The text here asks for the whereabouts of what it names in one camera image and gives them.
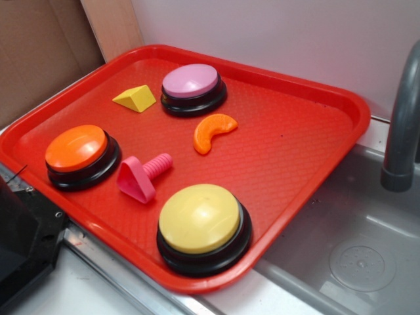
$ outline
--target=faucet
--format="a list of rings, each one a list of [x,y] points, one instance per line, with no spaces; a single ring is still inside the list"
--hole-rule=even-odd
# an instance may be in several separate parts
[[[408,55],[398,87],[382,166],[382,186],[392,192],[409,190],[414,163],[420,163],[420,41]]]

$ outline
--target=orange crescent shape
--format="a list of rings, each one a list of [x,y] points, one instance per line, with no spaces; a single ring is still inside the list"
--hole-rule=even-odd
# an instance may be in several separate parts
[[[206,154],[211,149],[211,139],[221,133],[229,133],[238,127],[238,122],[225,114],[213,114],[204,118],[194,131],[194,149]]]

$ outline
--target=pink peg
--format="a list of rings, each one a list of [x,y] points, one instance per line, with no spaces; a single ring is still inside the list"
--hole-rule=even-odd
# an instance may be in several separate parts
[[[156,195],[152,179],[171,168],[172,157],[163,153],[142,165],[135,157],[130,156],[121,162],[117,177],[118,188],[141,203],[148,203]]]

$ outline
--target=pink plastic toy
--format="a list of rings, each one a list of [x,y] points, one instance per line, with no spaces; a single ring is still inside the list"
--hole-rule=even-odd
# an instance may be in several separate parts
[[[172,164],[172,157],[166,153],[144,165],[135,156],[130,156],[121,162],[118,188],[139,202],[148,203],[156,195],[151,180],[171,168]]]
[[[169,96],[191,98],[209,92],[217,81],[218,75],[214,67],[189,64],[168,73],[163,79],[163,88]]]

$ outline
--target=pink button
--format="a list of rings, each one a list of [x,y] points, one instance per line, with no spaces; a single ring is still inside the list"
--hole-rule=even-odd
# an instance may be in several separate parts
[[[172,97],[190,98],[209,92],[217,84],[217,71],[207,64],[189,64],[168,73],[165,92]]]

